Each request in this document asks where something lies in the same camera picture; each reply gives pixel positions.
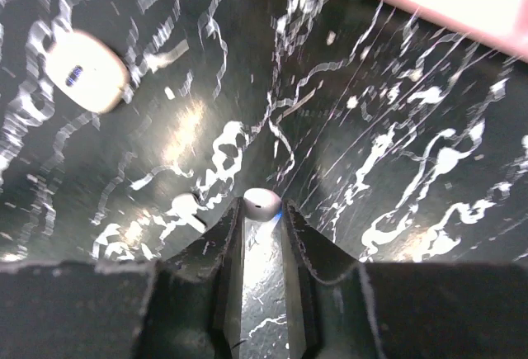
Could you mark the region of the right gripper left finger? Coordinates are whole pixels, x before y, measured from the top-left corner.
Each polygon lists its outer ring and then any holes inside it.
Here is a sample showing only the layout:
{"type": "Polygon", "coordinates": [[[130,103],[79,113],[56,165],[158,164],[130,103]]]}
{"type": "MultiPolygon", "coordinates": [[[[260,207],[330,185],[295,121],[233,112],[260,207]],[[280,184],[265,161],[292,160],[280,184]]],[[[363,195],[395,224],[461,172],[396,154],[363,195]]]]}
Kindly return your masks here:
{"type": "Polygon", "coordinates": [[[236,358],[243,201],[164,261],[5,262],[4,358],[236,358]]]}

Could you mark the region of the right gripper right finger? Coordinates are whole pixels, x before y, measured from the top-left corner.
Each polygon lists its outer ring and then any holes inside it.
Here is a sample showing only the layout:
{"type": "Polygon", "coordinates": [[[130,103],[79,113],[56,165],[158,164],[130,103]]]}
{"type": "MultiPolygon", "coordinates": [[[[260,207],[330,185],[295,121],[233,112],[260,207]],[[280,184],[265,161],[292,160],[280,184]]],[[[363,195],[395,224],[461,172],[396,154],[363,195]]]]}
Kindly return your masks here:
{"type": "Polygon", "coordinates": [[[293,358],[524,358],[527,270],[514,263],[361,262],[282,206],[293,358]]]}

